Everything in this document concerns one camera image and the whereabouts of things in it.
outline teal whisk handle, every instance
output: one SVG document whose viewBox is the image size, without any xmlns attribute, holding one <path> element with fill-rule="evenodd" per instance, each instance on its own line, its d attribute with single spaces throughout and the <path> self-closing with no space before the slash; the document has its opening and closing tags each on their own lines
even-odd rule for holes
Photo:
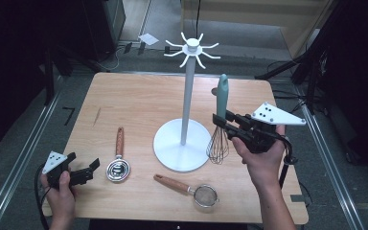
<svg viewBox="0 0 368 230">
<path fill-rule="evenodd" d="M 217 115 L 223 119 L 225 119 L 226 106 L 228 104 L 228 93 L 228 77 L 222 74 L 219 78 L 217 90 Z"/>
</svg>

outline white mug tree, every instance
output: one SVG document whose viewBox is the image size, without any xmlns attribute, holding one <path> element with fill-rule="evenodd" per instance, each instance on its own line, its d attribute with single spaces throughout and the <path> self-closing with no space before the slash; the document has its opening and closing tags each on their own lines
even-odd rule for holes
<svg viewBox="0 0 368 230">
<path fill-rule="evenodd" d="M 167 57 L 174 57 L 185 54 L 186 57 L 180 68 L 186 65 L 186 78 L 184 89 L 183 115 L 181 119 L 171 120 L 162 125 L 156 132 L 153 142 L 154 153 L 158 160 L 167 168 L 179 173 L 191 172 L 201 167 L 208 160 L 205 150 L 211 140 L 209 131 L 200 123 L 190 119 L 191 97 L 193 93 L 194 74 L 196 71 L 196 61 L 199 66 L 205 69 L 199 59 L 199 55 L 208 58 L 219 59 L 206 54 L 203 49 L 211 49 L 212 46 L 200 46 L 199 39 L 186 39 L 181 33 L 185 45 L 176 45 L 166 42 L 173 47 L 180 47 L 181 51 L 175 54 L 165 54 Z"/>
</svg>

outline tripod leg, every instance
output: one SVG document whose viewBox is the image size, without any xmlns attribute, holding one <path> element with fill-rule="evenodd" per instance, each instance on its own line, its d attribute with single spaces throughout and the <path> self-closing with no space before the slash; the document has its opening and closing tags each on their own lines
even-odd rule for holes
<svg viewBox="0 0 368 230">
<path fill-rule="evenodd" d="M 275 68 L 274 70 L 267 72 L 263 75 L 255 76 L 255 80 L 268 80 L 271 77 L 274 77 L 284 71 L 286 71 L 289 68 L 292 68 L 294 65 L 302 63 L 305 61 L 305 55 L 302 55 L 300 57 L 297 57 L 294 60 L 291 60 L 289 62 L 286 62 L 285 64 L 282 64 L 281 66 Z"/>
<path fill-rule="evenodd" d="M 292 74 L 291 81 L 294 84 L 301 84 L 311 70 L 312 60 L 306 59 L 301 63 Z"/>
</svg>

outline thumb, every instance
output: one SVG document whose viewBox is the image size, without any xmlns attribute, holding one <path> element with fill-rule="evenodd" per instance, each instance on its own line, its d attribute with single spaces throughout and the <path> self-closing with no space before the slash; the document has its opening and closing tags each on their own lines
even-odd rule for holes
<svg viewBox="0 0 368 230">
<path fill-rule="evenodd" d="M 59 178 L 59 191 L 61 193 L 69 191 L 68 184 L 70 183 L 70 173 L 68 171 L 64 171 Z"/>
<path fill-rule="evenodd" d="M 243 156 L 244 154 L 249 152 L 249 149 L 247 148 L 247 146 L 244 144 L 244 142 L 239 139 L 238 137 L 233 137 L 232 138 L 232 143 L 234 144 L 235 150 L 236 152 L 240 155 Z"/>
</svg>

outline white triangular marker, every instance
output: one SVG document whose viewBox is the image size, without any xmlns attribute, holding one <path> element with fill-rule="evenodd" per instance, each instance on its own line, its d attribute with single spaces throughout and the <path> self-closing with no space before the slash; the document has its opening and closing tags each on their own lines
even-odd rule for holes
<svg viewBox="0 0 368 230">
<path fill-rule="evenodd" d="M 305 119 L 296 117 L 269 103 L 263 103 L 256 109 L 252 114 L 252 119 L 271 125 L 303 126 L 307 123 Z"/>
<path fill-rule="evenodd" d="M 49 155 L 49 158 L 47 158 L 46 164 L 44 165 L 42 173 L 43 174 L 48 173 L 53 168 L 55 168 L 57 165 L 64 162 L 66 159 L 67 159 L 66 155 L 57 153 L 55 151 L 51 151 L 50 155 Z"/>
</svg>

